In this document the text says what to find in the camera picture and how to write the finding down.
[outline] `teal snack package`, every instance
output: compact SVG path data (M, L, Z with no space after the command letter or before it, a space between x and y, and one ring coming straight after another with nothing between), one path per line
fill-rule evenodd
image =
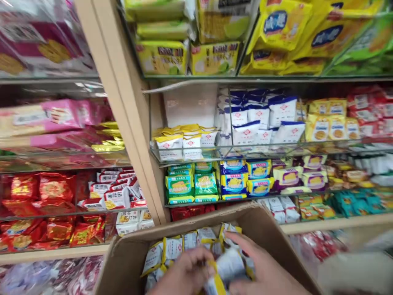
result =
M217 194L217 183L214 173L195 174L195 195Z
M197 162L195 163L195 174L207 174L213 172L212 162Z

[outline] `cookie image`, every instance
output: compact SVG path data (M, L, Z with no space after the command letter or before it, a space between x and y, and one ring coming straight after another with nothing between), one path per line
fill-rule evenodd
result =
M70 52L68 51L65 46L61 45L59 42L56 42L55 40L48 40L48 44L54 48L54 50L57 52L58 55L64 60L71 59Z
M334 137L342 138L344 136L344 132L342 132L341 130L335 130L333 132L333 135L334 135Z
M11 75L17 75L25 70L24 66L7 54L0 54L0 70Z
M315 134L315 138L317 140L322 140L326 137L326 133L324 131L317 131Z
M45 56L48 60L54 62L55 64L59 64L63 61L57 51L49 44L38 45L38 50L43 56Z

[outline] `small yellow biscuit pack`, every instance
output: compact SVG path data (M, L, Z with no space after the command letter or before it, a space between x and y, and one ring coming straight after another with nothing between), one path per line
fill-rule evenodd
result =
M185 75L189 41L139 41L136 44L142 71L147 75Z
M261 16L247 53L257 48L294 50L310 18L312 5L295 0L262 0Z
M235 70L239 42L191 46L190 68L194 76L230 73Z

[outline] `shelf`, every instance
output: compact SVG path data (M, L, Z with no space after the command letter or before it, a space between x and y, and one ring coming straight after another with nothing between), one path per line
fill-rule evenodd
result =
M109 246L110 244L103 244L57 250L0 254L0 265L105 255Z
M199 160L183 160L180 159L184 151L202 151L202 159ZM179 160L161 161L160 153L173 154L177 151ZM215 146L194 148L178 148L178 149L158 149L150 148L150 152L154 155L160 167L172 165L180 165L185 163L196 162L214 162L230 159L276 159L282 157L296 157L318 154L363 154L370 152L389 152L393 151L393 139L387 138L364 138L361 140L347 141L326 141L326 142L306 142L306 143L287 143L277 145L239 145L239 146Z
M126 150L116 152L41 152L0 156L0 174L130 166Z
M310 231L345 229L349 227L380 225L391 222L393 222L393 213L384 213L350 218L298 222L280 225L280 227L285 234L300 234Z

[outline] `lime green package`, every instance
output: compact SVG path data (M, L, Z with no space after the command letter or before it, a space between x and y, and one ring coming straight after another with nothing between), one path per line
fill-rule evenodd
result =
M218 192L214 173L195 174L195 195L214 195Z
M191 26L184 20L138 23L136 30L136 34L144 40L183 41L189 37L189 33L191 33Z
M195 174L206 174L213 172L212 162L197 162L195 163Z
M165 184L168 189L168 198L194 196L195 188L192 176L166 176Z

